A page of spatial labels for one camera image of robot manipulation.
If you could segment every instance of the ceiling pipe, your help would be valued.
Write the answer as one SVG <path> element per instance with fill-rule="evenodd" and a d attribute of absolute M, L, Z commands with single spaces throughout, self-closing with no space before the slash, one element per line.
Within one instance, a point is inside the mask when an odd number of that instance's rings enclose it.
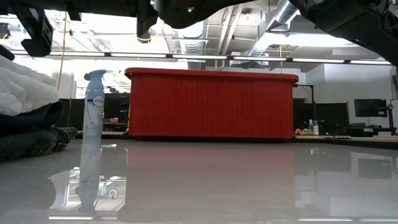
<path fill-rule="evenodd" d="M 180 29 L 178 35 L 181 37 L 190 38 L 190 40 L 180 40 L 181 51 L 183 54 L 203 54 L 205 43 L 201 40 L 192 40 L 192 38 L 203 39 L 206 36 L 205 21 L 197 22 L 196 24 Z M 188 69 L 200 70 L 201 63 L 188 62 Z"/>
<path fill-rule="evenodd" d="M 229 22 L 231 20 L 232 12 L 234 10 L 234 7 L 230 6 L 230 7 L 227 7 L 225 10 L 227 10 L 227 15 L 225 17 L 223 29 L 221 30 L 220 39 L 218 41 L 218 45 L 217 45 L 217 49 L 216 49 L 216 53 L 215 54 L 217 54 L 217 55 L 220 54 L 221 47 L 223 46 L 224 38 L 225 38 L 226 32 L 228 31 Z"/>
<path fill-rule="evenodd" d="M 390 0 L 389 10 L 398 17 L 398 0 Z"/>
<path fill-rule="evenodd" d="M 278 31 L 289 31 L 290 22 L 297 15 L 298 9 L 290 3 L 289 0 L 280 0 L 278 8 L 275 11 L 274 17 L 271 19 L 270 23 L 259 40 L 252 46 L 252 48 L 246 53 L 246 56 L 260 57 L 263 56 L 267 50 L 270 38 L 272 34 L 269 33 L 270 30 L 277 29 Z"/>
<path fill-rule="evenodd" d="M 241 17 L 242 10 L 243 10 L 243 4 L 239 4 L 238 8 L 236 9 L 236 12 L 235 12 L 235 18 L 234 18 L 234 20 L 232 22 L 231 28 L 229 29 L 228 37 L 227 37 L 227 39 L 225 41 L 224 49 L 222 51 L 223 55 L 226 54 L 226 51 L 228 50 L 229 44 L 231 43 L 232 36 L 235 33 L 235 28 L 236 28 L 236 26 L 237 26 L 237 24 L 239 22 L 239 18 Z"/>

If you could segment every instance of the fluorescent light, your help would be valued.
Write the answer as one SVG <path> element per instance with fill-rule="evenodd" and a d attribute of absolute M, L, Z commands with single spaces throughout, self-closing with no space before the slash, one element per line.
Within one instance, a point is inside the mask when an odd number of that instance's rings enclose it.
<path fill-rule="evenodd" d="M 120 177 L 118 177 L 118 176 L 114 176 L 114 177 L 110 178 L 110 180 L 118 180 L 118 179 L 120 179 Z M 108 186 L 109 184 L 112 184 L 112 182 L 113 181 L 109 181 L 109 182 L 106 183 L 106 185 Z"/>
<path fill-rule="evenodd" d="M 166 58 L 166 54 L 127 54 L 127 53 L 111 53 L 113 57 L 134 57 L 134 58 Z"/>
<path fill-rule="evenodd" d="M 362 218 L 362 222 L 398 222 L 397 218 Z"/>
<path fill-rule="evenodd" d="M 78 217 L 78 216 L 50 216 L 49 220 L 93 220 L 94 217 Z"/>
<path fill-rule="evenodd" d="M 328 34 L 292 34 L 284 44 L 302 47 L 358 47 L 348 40 Z"/>
<path fill-rule="evenodd" d="M 117 217 L 108 216 L 108 217 L 100 217 L 99 219 L 100 220 L 117 220 L 118 218 Z"/>
<path fill-rule="evenodd" d="M 352 60 L 349 63 L 358 65 L 391 65 L 390 62 L 377 60 Z"/>
<path fill-rule="evenodd" d="M 286 58 L 275 58 L 275 57 L 242 57 L 242 56 L 235 56 L 234 60 L 255 60 L 255 61 L 262 61 L 262 62 L 285 62 Z"/>
<path fill-rule="evenodd" d="M 28 53 L 25 50 L 10 50 L 11 53 L 14 55 L 28 55 Z"/>
<path fill-rule="evenodd" d="M 50 55 L 54 56 L 62 56 L 62 52 L 51 52 Z M 65 56 L 87 56 L 87 57 L 95 57 L 95 56 L 104 56 L 102 52 L 65 52 Z"/>
<path fill-rule="evenodd" d="M 173 37 L 173 41 L 195 41 L 195 42 L 209 42 L 208 39 L 198 39 L 196 37 Z"/>
<path fill-rule="evenodd" d="M 300 218 L 299 222 L 352 222 L 350 218 Z"/>
<path fill-rule="evenodd" d="M 334 59 L 312 59 L 312 58 L 293 58 L 294 62 L 316 62 L 316 63 L 343 63 L 344 60 Z"/>
<path fill-rule="evenodd" d="M 227 56 L 220 56 L 220 55 L 173 55 L 173 58 L 225 60 L 225 59 L 227 59 Z"/>
<path fill-rule="evenodd" d="M 206 60 L 198 60 L 198 59 L 177 59 L 178 62 L 195 62 L 195 63 L 205 63 Z"/>

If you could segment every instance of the spray bottle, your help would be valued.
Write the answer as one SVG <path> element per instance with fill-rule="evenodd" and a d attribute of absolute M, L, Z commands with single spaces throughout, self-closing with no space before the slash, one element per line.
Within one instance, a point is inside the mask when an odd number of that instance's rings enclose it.
<path fill-rule="evenodd" d="M 102 77 L 106 70 L 88 74 L 90 82 L 86 90 L 85 117 L 83 123 L 83 147 L 80 159 L 79 198 L 80 212 L 94 214 L 94 202 L 100 185 L 101 138 L 104 115 L 104 86 Z"/>

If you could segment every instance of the red container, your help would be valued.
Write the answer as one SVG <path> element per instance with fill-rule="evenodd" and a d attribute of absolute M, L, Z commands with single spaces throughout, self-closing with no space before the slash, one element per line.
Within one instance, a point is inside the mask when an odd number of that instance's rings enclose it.
<path fill-rule="evenodd" d="M 290 74 L 129 68 L 131 136 L 293 138 Z"/>

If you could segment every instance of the gray floor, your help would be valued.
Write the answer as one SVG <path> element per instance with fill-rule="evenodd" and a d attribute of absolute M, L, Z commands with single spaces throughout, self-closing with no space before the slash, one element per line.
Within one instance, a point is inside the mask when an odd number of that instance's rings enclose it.
<path fill-rule="evenodd" d="M 0 223 L 398 223 L 398 151 L 73 141 L 0 164 Z"/>

